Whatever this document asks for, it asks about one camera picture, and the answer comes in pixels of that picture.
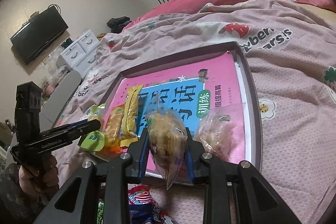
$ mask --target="person's arm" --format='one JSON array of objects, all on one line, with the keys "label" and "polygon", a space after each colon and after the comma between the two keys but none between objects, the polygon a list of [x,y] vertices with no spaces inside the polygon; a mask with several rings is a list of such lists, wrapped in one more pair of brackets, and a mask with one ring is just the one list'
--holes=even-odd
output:
[{"label": "person's arm", "polygon": [[[49,187],[48,194],[53,195],[58,190],[57,161],[50,158],[51,169],[43,180]],[[10,164],[0,175],[0,222],[10,224],[33,223],[43,209],[39,202],[41,193],[30,182],[30,176],[16,164]]]}]

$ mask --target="television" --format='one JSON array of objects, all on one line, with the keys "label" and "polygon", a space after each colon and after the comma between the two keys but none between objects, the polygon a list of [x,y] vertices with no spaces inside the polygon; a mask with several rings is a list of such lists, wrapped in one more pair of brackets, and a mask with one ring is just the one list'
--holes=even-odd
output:
[{"label": "television", "polygon": [[51,6],[41,14],[30,18],[28,23],[23,25],[10,40],[20,59],[28,65],[66,29],[68,25],[56,7]]}]

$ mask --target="yellow snack package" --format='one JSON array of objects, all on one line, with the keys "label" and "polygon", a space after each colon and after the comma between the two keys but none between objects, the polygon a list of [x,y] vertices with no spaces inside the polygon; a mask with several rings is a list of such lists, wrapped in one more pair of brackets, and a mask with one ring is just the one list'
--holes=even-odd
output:
[{"label": "yellow snack package", "polygon": [[122,120],[122,139],[136,137],[139,93],[143,85],[132,86],[127,90],[124,117]]},{"label": "yellow snack package", "polygon": [[111,148],[119,145],[119,133],[123,119],[124,106],[117,106],[112,109],[105,127],[105,146]]}]

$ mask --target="bed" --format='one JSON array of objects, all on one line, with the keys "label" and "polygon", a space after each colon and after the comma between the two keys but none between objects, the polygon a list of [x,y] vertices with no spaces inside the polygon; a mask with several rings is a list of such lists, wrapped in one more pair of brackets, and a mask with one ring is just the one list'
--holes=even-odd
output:
[{"label": "bed", "polygon": [[[93,81],[79,87],[59,124],[81,120],[122,70],[195,47],[237,41],[259,102],[274,105],[271,115],[262,116],[262,174],[302,223],[316,223],[336,194],[336,14],[299,0],[202,1],[197,11],[193,3],[186,13],[184,0],[184,10],[171,13],[174,6],[163,9],[166,13],[161,7],[121,34],[107,34],[97,50]],[[332,0],[320,1],[333,10]],[[83,161],[97,162],[77,142],[54,155],[60,185]],[[161,181],[150,183],[153,197],[178,223],[202,223],[202,188],[173,185],[166,193]]]}]

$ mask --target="silver screw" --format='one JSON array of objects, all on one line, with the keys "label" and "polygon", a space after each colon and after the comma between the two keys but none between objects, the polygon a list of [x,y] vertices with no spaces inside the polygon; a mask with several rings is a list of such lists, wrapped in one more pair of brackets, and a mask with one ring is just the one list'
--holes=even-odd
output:
[{"label": "silver screw", "polygon": [[127,160],[130,156],[131,155],[127,152],[120,154],[120,158],[122,158],[123,160]]},{"label": "silver screw", "polygon": [[206,159],[206,160],[209,160],[209,159],[212,158],[212,154],[209,153],[209,152],[204,152],[204,153],[202,154],[202,157],[203,157],[204,159]]},{"label": "silver screw", "polygon": [[82,167],[87,169],[87,168],[91,167],[91,165],[92,165],[92,162],[86,161],[86,162],[83,162]]},{"label": "silver screw", "polygon": [[246,160],[243,160],[240,165],[243,167],[243,168],[249,168],[251,166],[251,163],[249,163],[248,161]]}]

